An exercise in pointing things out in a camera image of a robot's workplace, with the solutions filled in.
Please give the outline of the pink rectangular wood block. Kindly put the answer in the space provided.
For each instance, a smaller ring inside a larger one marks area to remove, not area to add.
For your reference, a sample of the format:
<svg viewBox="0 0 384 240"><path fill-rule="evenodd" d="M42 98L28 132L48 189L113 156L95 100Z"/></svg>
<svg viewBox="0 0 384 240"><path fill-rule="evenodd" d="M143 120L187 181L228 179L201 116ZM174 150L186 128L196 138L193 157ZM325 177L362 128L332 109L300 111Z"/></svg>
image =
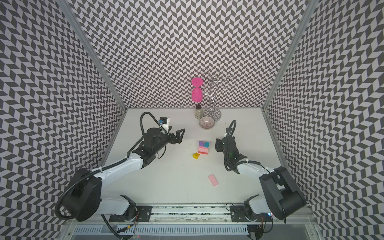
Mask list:
<svg viewBox="0 0 384 240"><path fill-rule="evenodd" d="M199 147L199 149L198 149L198 152L209 152L209 149L208 148L205 148L205 147Z"/></svg>

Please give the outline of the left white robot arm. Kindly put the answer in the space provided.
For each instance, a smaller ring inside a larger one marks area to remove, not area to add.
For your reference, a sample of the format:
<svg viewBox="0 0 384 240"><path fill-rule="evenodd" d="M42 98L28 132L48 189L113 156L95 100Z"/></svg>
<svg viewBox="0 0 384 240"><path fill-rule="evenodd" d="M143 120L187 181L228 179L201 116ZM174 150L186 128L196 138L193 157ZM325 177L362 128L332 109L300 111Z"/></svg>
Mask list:
<svg viewBox="0 0 384 240"><path fill-rule="evenodd" d="M59 197L55 215L61 220L75 219L78 222L94 215L128 215L132 219L132 211L136 208L133 200L126 195L117 199L105 197L103 192L127 174L148 166L167 144L180 144L185 131L181 129L174 134L165 134L163 128L150 128L122 160L93 170L78 170Z"/></svg>

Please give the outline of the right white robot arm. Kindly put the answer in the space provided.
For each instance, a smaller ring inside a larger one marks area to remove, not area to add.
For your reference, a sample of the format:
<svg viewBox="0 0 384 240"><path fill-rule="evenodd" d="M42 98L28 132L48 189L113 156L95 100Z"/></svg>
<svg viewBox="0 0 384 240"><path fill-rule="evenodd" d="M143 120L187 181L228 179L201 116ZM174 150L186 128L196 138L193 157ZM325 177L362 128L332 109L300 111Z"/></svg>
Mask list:
<svg viewBox="0 0 384 240"><path fill-rule="evenodd" d="M244 215L254 222L261 217L285 220L303 208L307 201L289 171L284 167L264 167L239 153L234 137L216 139L215 150L224 154L224 166L228 172L245 175L261 184L263 194L244 201Z"/></svg>

